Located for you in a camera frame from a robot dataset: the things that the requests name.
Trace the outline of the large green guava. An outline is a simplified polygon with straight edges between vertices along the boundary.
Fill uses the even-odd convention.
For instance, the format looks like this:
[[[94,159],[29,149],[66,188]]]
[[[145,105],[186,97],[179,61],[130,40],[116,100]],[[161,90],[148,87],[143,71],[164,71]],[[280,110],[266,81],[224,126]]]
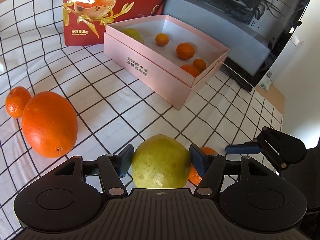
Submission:
[[[133,154],[133,182],[142,189],[180,189],[188,181],[190,166],[190,153],[182,144],[166,135],[154,135]]]

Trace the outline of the large orange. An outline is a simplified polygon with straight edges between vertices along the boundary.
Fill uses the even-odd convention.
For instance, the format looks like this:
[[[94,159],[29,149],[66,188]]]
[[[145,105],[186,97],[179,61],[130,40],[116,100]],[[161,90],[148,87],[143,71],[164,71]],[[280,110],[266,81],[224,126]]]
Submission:
[[[40,92],[24,108],[22,130],[36,153],[58,158],[69,153],[76,143],[76,112],[61,95],[51,91]]]

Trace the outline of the small green guava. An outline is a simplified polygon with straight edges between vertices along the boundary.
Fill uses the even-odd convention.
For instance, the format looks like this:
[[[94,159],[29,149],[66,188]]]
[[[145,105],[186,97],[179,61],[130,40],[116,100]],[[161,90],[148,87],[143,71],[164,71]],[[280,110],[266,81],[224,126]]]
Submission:
[[[142,36],[140,35],[139,31],[133,28],[125,28],[121,29],[121,32],[126,34],[127,36],[133,38],[134,40],[140,42],[141,44],[144,43]]]

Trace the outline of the tiny kumquat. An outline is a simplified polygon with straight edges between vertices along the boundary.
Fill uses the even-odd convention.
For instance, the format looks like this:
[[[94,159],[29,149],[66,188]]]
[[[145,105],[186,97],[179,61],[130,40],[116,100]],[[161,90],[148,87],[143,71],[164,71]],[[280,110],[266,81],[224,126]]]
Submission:
[[[169,43],[169,38],[164,33],[159,33],[155,37],[155,42],[158,46],[163,47],[166,46]]]

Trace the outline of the small tangerine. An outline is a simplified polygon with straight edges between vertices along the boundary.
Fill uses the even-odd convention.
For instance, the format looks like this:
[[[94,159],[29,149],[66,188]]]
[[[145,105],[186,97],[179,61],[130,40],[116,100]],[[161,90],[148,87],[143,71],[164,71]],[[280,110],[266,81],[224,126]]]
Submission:
[[[190,74],[192,77],[198,77],[200,75],[199,70],[192,65],[184,64],[180,68]]]

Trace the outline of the checkered white tablecloth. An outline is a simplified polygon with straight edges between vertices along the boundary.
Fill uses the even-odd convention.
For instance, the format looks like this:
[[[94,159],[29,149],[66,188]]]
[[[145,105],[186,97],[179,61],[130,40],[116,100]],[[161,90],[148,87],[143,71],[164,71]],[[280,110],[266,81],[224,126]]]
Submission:
[[[251,140],[264,126],[282,129],[282,111],[223,72],[175,109],[109,59],[102,45],[66,46],[61,5],[62,0],[1,3],[1,102],[17,86],[66,98],[78,116],[70,156],[94,160],[156,134],[224,154],[226,145]]]

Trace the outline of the pink cardboard box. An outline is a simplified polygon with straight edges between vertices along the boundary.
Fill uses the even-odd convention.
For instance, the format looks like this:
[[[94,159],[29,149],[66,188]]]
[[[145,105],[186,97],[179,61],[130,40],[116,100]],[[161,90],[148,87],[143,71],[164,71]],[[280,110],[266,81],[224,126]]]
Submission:
[[[139,31],[144,43],[121,32],[133,28]],[[164,33],[169,38],[160,47],[155,37]],[[189,43],[195,49],[191,59],[180,59],[176,47]],[[185,103],[221,68],[229,49],[219,41],[169,15],[136,18],[109,24],[104,33],[104,53],[126,69],[159,96],[181,109]],[[180,67],[193,65],[203,59],[207,68],[198,77],[192,77]]]

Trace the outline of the computer case glass panel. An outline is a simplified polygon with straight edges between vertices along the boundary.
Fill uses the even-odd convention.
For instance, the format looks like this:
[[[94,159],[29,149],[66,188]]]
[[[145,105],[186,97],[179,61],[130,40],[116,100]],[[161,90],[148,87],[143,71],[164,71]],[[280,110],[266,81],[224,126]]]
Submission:
[[[164,0],[163,13],[228,47],[223,71],[251,91],[285,48],[310,0]]]

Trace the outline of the red snack bag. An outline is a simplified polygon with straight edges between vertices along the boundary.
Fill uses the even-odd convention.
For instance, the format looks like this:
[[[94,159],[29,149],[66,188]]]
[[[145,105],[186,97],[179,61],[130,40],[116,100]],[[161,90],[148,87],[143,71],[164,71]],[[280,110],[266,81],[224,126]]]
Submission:
[[[108,24],[160,14],[162,3],[163,0],[63,0],[65,44],[101,44]]]

